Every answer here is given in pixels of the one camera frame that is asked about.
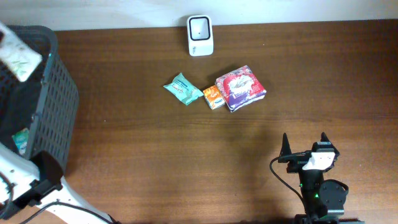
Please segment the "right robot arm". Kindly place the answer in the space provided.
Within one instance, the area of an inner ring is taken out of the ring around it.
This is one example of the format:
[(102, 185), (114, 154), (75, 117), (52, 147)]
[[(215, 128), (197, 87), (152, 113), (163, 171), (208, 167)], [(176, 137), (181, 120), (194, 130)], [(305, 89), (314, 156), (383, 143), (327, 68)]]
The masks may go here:
[[(321, 133), (320, 140), (313, 143), (310, 150), (296, 153), (292, 152), (288, 137), (283, 134), (280, 154), (270, 161), (269, 168), (280, 182), (299, 197), (304, 207), (305, 213), (297, 214), (294, 223), (362, 223), (358, 219), (341, 218), (345, 214), (344, 204), (349, 187), (335, 179), (324, 179), (323, 174), (334, 168), (339, 155), (340, 152), (325, 133)], [(272, 166), (275, 162), (287, 164), (288, 174), (298, 174), (300, 191), (276, 174)]]

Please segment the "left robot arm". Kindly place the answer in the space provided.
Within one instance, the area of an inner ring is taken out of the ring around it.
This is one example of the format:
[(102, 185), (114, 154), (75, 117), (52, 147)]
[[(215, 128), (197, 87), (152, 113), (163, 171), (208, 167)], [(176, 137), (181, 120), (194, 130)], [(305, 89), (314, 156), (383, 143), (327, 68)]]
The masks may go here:
[(117, 223), (90, 205), (67, 183), (60, 164), (42, 151), (27, 160), (1, 145), (1, 219), (8, 220), (27, 206), (49, 211), (65, 223)]

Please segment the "teal wet wipes pack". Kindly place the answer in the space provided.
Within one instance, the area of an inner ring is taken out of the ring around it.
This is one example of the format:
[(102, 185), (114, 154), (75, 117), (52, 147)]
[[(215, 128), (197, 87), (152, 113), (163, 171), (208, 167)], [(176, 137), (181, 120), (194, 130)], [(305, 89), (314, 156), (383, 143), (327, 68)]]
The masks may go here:
[(164, 85), (164, 88), (186, 106), (204, 96), (203, 92), (192, 85), (183, 73), (179, 73), (171, 83)]

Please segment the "small teal tissue pack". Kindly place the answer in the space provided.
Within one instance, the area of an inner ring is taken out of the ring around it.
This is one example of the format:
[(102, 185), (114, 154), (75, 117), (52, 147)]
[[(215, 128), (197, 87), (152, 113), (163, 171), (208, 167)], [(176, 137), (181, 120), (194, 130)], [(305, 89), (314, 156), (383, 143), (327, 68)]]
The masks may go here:
[(12, 139), (17, 147), (20, 155), (24, 155), (27, 149), (27, 142), (29, 138), (29, 130), (24, 128), (12, 136)]

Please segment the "white tube with cork cap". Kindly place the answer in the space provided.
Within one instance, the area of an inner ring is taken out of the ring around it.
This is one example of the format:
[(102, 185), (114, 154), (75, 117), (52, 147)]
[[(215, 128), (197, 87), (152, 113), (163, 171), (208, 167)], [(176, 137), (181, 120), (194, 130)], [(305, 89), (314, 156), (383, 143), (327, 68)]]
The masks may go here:
[(41, 61), (41, 54), (1, 23), (1, 62), (20, 82), (26, 82)]

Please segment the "orange tissue pack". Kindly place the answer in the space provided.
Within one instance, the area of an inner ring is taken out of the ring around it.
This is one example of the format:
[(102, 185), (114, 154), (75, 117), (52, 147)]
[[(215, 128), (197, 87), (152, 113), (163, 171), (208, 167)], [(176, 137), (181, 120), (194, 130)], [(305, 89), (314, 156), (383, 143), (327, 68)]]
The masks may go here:
[(216, 85), (203, 90), (203, 94), (208, 106), (212, 110), (224, 106), (225, 100)]

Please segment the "purple red pad pack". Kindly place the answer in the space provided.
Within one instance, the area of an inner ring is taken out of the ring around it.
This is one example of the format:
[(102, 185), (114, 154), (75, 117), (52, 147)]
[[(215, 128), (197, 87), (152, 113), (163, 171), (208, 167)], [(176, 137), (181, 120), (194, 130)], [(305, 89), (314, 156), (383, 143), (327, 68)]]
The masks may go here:
[(218, 77), (215, 85), (231, 113), (263, 99), (267, 93), (247, 65)]

